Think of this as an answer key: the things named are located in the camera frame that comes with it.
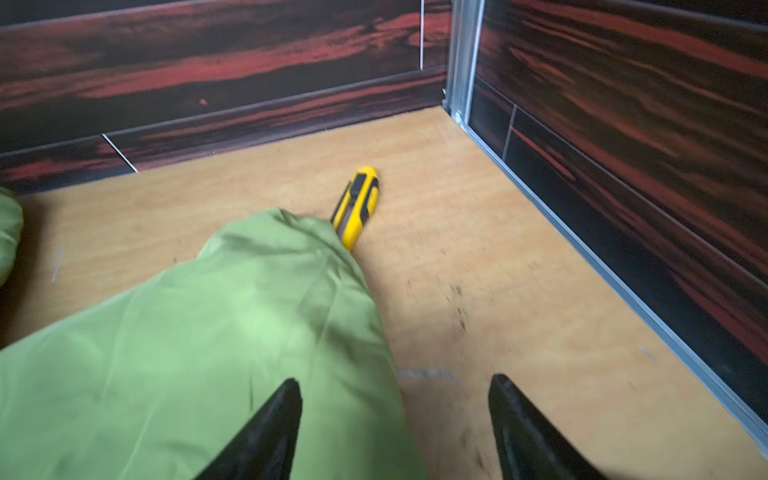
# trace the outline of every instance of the wood-grain wall panel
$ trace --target wood-grain wall panel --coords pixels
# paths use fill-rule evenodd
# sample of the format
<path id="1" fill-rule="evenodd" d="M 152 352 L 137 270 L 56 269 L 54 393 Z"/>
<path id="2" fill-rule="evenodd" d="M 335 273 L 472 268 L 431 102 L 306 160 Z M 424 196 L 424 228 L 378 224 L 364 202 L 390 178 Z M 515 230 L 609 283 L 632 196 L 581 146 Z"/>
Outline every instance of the wood-grain wall panel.
<path id="1" fill-rule="evenodd" d="M 514 105 L 504 95 L 478 77 L 475 77 L 475 86 L 472 92 L 469 127 L 483 139 L 494 153 L 502 157 Z"/>
<path id="2" fill-rule="evenodd" d="M 653 5 L 768 24 L 768 3 L 754 0 L 645 0 Z"/>
<path id="3" fill-rule="evenodd" d="M 754 320 L 764 311 L 745 300 L 722 253 L 521 108 L 503 157 L 755 412 L 768 417 L 768 336 Z M 712 268 L 700 258 L 702 250 L 715 259 Z"/>
<path id="4" fill-rule="evenodd" d="M 0 29 L 0 151 L 417 69 L 419 9 L 221 0 Z"/>
<path id="5" fill-rule="evenodd" d="M 424 68 L 448 64 L 451 12 L 451 0 L 424 2 Z"/>
<path id="6" fill-rule="evenodd" d="M 768 419 L 768 28 L 653 3 L 487 0 L 475 95 L 516 104 L 505 163 Z"/>
<path id="7" fill-rule="evenodd" d="M 39 22 L 53 18 L 109 12 L 170 3 L 168 0 L 5 0 L 0 3 L 0 25 Z"/>
<path id="8" fill-rule="evenodd" d="M 0 186 L 17 194 L 132 173 L 133 169 L 101 136 L 0 154 Z"/>
<path id="9" fill-rule="evenodd" d="M 478 75 L 766 281 L 766 51 L 636 3 L 488 0 Z"/>
<path id="10" fill-rule="evenodd" d="M 445 69 L 109 134 L 139 170 L 440 105 Z"/>

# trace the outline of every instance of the white seam line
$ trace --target white seam line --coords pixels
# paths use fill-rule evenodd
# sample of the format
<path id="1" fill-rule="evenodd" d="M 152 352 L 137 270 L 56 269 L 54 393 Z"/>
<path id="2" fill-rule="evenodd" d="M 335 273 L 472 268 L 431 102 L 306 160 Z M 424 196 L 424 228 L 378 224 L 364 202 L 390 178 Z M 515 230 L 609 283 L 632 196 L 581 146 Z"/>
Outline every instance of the white seam line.
<path id="1" fill-rule="evenodd" d="M 422 32 L 419 42 L 419 70 L 424 70 L 424 0 L 422 0 Z"/>
<path id="2" fill-rule="evenodd" d="M 56 267 L 53 269 L 53 276 L 51 277 L 51 283 L 56 281 L 58 276 L 58 270 L 61 268 L 61 264 L 64 262 L 64 247 L 58 253 L 58 260 L 56 261 Z"/>
<path id="3" fill-rule="evenodd" d="M 515 115 L 518 113 L 518 105 L 515 104 L 512 107 L 512 115 L 509 117 L 509 128 L 507 129 L 507 140 L 504 142 L 504 150 L 502 150 L 502 161 L 506 163 L 507 147 L 509 147 L 509 138 L 512 136 L 512 125 L 515 124 Z"/>
<path id="4" fill-rule="evenodd" d="M 125 163 L 128 164 L 129 167 L 133 168 L 134 172 L 139 173 L 139 170 L 136 170 L 136 167 L 134 167 L 134 165 L 131 163 L 131 161 L 128 160 L 125 157 L 125 155 L 123 155 L 123 152 L 121 152 L 119 148 L 115 147 L 115 145 L 112 143 L 112 140 L 109 139 L 107 134 L 101 134 L 101 136 L 104 137 L 104 139 L 107 141 L 107 143 L 109 143 L 112 146 L 112 148 L 114 148 L 114 151 L 116 151 L 118 153 L 118 155 L 123 157 L 123 160 L 125 160 Z"/>

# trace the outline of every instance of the wooden floor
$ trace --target wooden floor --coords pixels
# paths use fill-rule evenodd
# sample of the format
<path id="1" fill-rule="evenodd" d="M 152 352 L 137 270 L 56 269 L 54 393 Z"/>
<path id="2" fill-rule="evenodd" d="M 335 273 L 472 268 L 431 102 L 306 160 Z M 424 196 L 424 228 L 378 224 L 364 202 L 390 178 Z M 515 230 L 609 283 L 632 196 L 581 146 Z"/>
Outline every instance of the wooden floor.
<path id="1" fill-rule="evenodd" d="M 328 217 L 357 167 L 382 194 L 355 256 L 437 479 L 500 478 L 505 372 L 612 478 L 768 478 L 737 422 L 440 109 L 26 197 L 13 341 L 193 258 L 266 207 Z"/>

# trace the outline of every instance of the green fabric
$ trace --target green fabric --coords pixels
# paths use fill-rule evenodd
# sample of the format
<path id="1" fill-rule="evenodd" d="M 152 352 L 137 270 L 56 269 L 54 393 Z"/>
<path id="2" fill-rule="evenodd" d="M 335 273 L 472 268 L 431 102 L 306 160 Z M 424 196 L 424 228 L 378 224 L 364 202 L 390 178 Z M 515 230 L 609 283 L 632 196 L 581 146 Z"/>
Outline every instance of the green fabric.
<path id="1" fill-rule="evenodd" d="M 23 224 L 22 206 L 10 190 L 0 187 L 0 286 L 13 268 Z"/>
<path id="2" fill-rule="evenodd" d="M 292 479 L 427 477 L 360 268 L 329 222 L 281 210 L 1 351 L 0 472 L 193 478 L 288 377 Z"/>

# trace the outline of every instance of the scuff mark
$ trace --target scuff mark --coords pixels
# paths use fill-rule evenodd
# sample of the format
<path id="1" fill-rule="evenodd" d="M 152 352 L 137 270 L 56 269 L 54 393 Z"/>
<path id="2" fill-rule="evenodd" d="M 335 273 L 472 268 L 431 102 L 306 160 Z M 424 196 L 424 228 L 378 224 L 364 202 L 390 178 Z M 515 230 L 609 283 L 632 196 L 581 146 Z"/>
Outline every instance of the scuff mark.
<path id="1" fill-rule="evenodd" d="M 462 329 L 466 332 L 467 331 L 467 324 L 464 320 L 467 319 L 467 314 L 462 310 L 461 307 L 458 307 L 456 309 L 456 313 L 458 314 L 458 323 L 462 326 Z"/>
<path id="2" fill-rule="evenodd" d="M 51 277 L 51 283 L 56 281 L 58 271 L 61 268 L 61 264 L 64 262 L 64 247 L 58 253 L 58 260 L 56 260 L 56 267 L 53 269 L 53 276 Z"/>
<path id="3" fill-rule="evenodd" d="M 638 349 L 640 349 L 640 351 L 641 351 L 642 353 L 645 353 L 645 355 L 646 355 L 646 356 L 647 356 L 649 359 L 651 359 L 651 361 L 653 361 L 653 363 L 656 363 L 656 359 L 654 358 L 654 356 L 653 356 L 653 355 L 651 355 L 651 354 L 648 352 L 648 350 L 647 350 L 647 349 L 646 349 L 644 346 L 642 346 L 642 345 L 638 345 L 638 346 L 637 346 L 637 348 L 638 348 Z"/>
<path id="4" fill-rule="evenodd" d="M 450 379 L 458 382 L 456 375 L 445 370 L 430 369 L 397 369 L 397 376 L 401 379 Z"/>
<path id="5" fill-rule="evenodd" d="M 488 470 L 485 469 L 485 462 L 483 462 L 482 455 L 480 455 L 480 451 L 478 449 L 475 449 L 475 464 L 480 467 L 483 472 L 488 472 Z"/>

